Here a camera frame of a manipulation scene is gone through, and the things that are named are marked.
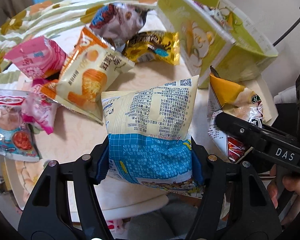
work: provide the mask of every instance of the green box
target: green box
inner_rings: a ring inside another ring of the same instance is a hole
[[[225,30],[194,0],[158,0],[157,14],[168,31],[179,32],[181,55],[199,87],[209,85],[210,66],[234,82],[256,78],[278,56],[266,36],[228,0],[195,0],[218,8],[232,30]]]

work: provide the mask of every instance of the blue grid pattern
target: blue grid pattern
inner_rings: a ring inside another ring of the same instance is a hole
[[[170,179],[192,170],[191,151],[183,144],[186,141],[141,134],[108,136],[109,159],[114,161],[120,175],[131,183],[139,183],[136,178]]]

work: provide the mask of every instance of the metal screw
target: metal screw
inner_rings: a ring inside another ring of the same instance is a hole
[[[57,161],[55,161],[55,160],[49,161],[49,163],[48,163],[48,165],[49,165],[50,167],[56,166],[56,164],[57,164]]]
[[[242,165],[246,168],[250,167],[250,162],[244,161],[242,162]]]
[[[82,155],[81,158],[82,158],[84,161],[87,161],[88,159],[91,158],[91,156],[90,156],[90,154],[84,154],[84,155]]]
[[[215,162],[218,158],[215,155],[211,154],[208,156],[208,159],[212,162]]]

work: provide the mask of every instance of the pink snack package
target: pink snack package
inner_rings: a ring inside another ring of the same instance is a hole
[[[34,80],[31,92],[21,106],[24,122],[38,124],[47,134],[53,133],[58,103],[40,92],[42,85],[48,83],[45,79]]]
[[[41,79],[59,72],[66,56],[55,41],[40,36],[15,46],[4,58],[28,78]]]

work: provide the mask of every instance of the yellow snack package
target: yellow snack package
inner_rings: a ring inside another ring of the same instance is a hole
[[[165,31],[137,33],[125,44],[122,54],[133,62],[163,60],[179,64],[179,34]]]
[[[263,106],[260,97],[251,89],[219,77],[211,68],[208,102],[208,134],[224,157],[236,163],[245,155],[247,147],[215,124],[216,116],[226,112],[262,127]]]
[[[102,114],[97,105],[101,92],[120,73],[129,71],[133,66],[133,62],[84,27],[74,51],[61,69],[59,80],[44,85],[41,92],[102,124]]]

